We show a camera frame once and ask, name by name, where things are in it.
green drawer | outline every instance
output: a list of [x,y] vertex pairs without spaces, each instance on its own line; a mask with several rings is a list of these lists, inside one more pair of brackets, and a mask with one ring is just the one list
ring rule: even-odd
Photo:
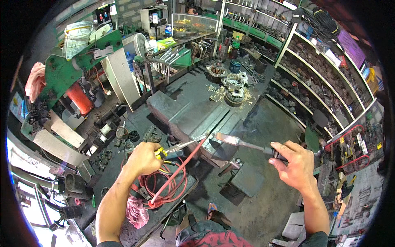
[[207,16],[207,17],[214,18],[214,19],[218,19],[217,15],[214,15],[214,14],[211,14],[211,13],[204,13],[203,15]]
[[224,24],[226,24],[226,25],[228,25],[228,26],[231,26],[232,25],[232,19],[230,19],[230,18],[227,18],[227,17],[224,17]]
[[270,35],[267,36],[266,42],[270,43],[270,44],[273,44],[273,45],[277,46],[278,48],[281,48],[281,46],[282,46],[282,42],[280,40],[278,40],[276,38],[273,38]]
[[235,21],[233,23],[233,26],[236,28],[239,28],[241,30],[247,31],[248,30],[248,25],[239,21]]
[[265,32],[262,32],[261,30],[259,30],[259,29],[256,29],[256,28],[250,28],[250,34],[253,34],[253,35],[255,35],[255,36],[258,36],[258,37],[260,37],[260,38],[265,38],[265,35],[266,35],[266,33]]

hand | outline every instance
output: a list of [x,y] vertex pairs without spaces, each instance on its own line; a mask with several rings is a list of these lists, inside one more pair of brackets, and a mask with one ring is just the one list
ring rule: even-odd
[[286,166],[279,159],[269,159],[269,163],[277,169],[282,181],[299,190],[300,193],[308,192],[312,186],[317,186],[317,180],[313,176],[314,154],[312,151],[292,141],[286,141],[284,145],[272,142],[270,145],[289,161]]
[[140,142],[133,150],[124,168],[135,170],[138,175],[149,175],[159,170],[163,163],[163,160],[158,160],[155,157],[155,151],[159,148],[159,143]]

black hair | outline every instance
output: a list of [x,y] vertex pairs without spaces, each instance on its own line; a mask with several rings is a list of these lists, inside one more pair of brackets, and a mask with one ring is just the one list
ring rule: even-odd
[[193,9],[195,14],[197,13],[198,15],[203,15],[203,10],[201,7],[191,6],[190,9]]

person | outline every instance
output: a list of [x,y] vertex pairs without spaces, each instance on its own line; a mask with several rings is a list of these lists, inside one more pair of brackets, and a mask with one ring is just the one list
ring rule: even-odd
[[[280,179],[297,189],[303,197],[307,237],[300,246],[326,247],[329,216],[313,176],[313,153],[291,141],[284,144],[272,142],[271,146],[289,163],[286,166],[275,158],[269,159],[269,163],[277,169]],[[158,143],[141,142],[137,145],[114,185],[104,196],[96,216],[98,247],[122,246],[119,236],[130,187],[139,175],[151,174],[161,167],[163,161],[154,155],[154,151],[159,148]],[[214,203],[209,204],[207,219],[197,221],[189,213],[176,230],[177,247],[229,246],[230,243],[232,246],[251,246]]]
[[201,7],[192,6],[188,9],[187,13],[190,15],[203,15],[203,10]]

forearm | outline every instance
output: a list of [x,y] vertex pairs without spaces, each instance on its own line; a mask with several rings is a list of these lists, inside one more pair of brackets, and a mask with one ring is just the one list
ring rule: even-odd
[[310,186],[301,191],[305,207],[306,233],[313,234],[323,231],[329,234],[329,216],[320,192],[317,181],[312,178]]
[[136,177],[136,172],[123,169],[101,201],[96,214],[97,244],[103,241],[119,242],[130,187]]

